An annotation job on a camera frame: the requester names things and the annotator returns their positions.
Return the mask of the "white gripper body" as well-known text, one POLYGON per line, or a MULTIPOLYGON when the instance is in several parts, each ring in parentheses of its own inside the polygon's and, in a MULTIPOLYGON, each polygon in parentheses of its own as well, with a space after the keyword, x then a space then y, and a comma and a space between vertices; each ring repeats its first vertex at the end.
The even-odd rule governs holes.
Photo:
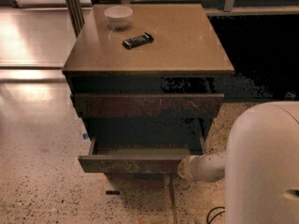
POLYGON ((190 182, 204 180, 203 156, 186 156, 178 165, 178 175, 190 182))

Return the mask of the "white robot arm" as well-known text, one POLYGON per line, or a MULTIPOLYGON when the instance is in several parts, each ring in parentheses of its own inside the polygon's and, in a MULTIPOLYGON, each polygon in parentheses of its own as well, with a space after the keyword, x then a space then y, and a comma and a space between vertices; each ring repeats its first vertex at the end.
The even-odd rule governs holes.
POLYGON ((222 179, 225 224, 299 224, 299 102, 270 102, 243 112, 223 152, 190 155, 178 174, 222 179))

